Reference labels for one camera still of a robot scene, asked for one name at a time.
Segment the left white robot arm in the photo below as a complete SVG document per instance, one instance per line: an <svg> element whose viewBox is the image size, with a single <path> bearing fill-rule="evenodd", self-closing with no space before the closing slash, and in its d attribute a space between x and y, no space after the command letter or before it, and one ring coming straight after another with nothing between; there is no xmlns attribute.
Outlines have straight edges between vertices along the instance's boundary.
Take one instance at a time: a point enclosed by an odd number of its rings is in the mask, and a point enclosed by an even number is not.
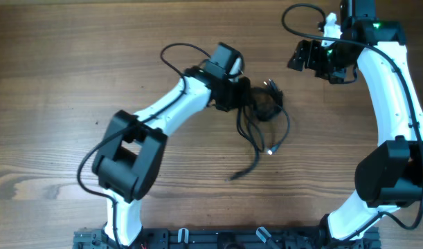
<svg viewBox="0 0 423 249"><path fill-rule="evenodd" d="M242 106L249 90L241 52L218 43L203 66L179 71L176 86L149 107L114 114L91 166L110 208L103 231L115 248L132 248L143 232L141 200L160 170L168 138L211 102L220 111Z"/></svg>

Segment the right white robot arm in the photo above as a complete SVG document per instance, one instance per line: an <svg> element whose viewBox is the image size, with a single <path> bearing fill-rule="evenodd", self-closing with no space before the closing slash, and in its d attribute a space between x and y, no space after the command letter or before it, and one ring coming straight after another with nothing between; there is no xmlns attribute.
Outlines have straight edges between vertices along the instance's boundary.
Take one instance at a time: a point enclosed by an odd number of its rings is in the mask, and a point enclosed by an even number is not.
<svg viewBox="0 0 423 249"><path fill-rule="evenodd" d="M402 26L378 19L374 1L344 0L339 14L323 15L318 28L320 35L302 34L289 68L345 84L352 67L366 81L378 128L377 148L357 165L353 193L321 220L319 243L337 248L364 241L382 218L417 204L408 225L414 230L423 218L423 111Z"/></svg>

